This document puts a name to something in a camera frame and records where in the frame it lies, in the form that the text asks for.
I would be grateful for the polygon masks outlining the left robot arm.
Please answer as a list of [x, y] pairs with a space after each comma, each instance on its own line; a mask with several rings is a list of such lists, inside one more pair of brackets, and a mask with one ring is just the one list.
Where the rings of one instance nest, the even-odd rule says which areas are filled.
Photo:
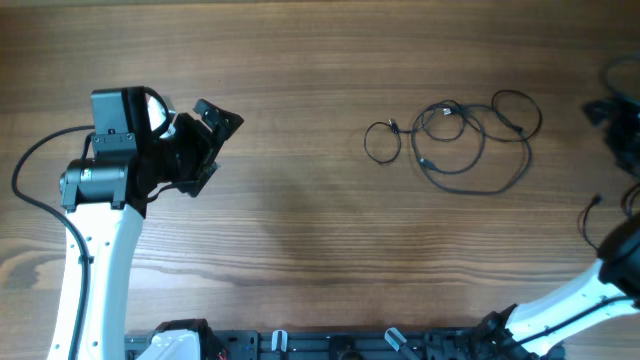
[[200, 99], [172, 113], [143, 86], [95, 90], [89, 150], [60, 178], [67, 244], [51, 359], [122, 359], [129, 278], [147, 207], [166, 190], [197, 197], [243, 124]]

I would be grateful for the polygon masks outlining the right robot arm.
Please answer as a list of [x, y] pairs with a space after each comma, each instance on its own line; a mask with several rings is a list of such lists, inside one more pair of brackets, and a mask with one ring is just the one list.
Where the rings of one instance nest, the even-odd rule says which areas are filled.
[[565, 339], [616, 317], [639, 313], [639, 186], [621, 200], [625, 221], [596, 245], [587, 234], [594, 196], [581, 214], [579, 233], [596, 251], [594, 263], [566, 285], [529, 303], [493, 313], [477, 326], [469, 348], [477, 359], [551, 358]]

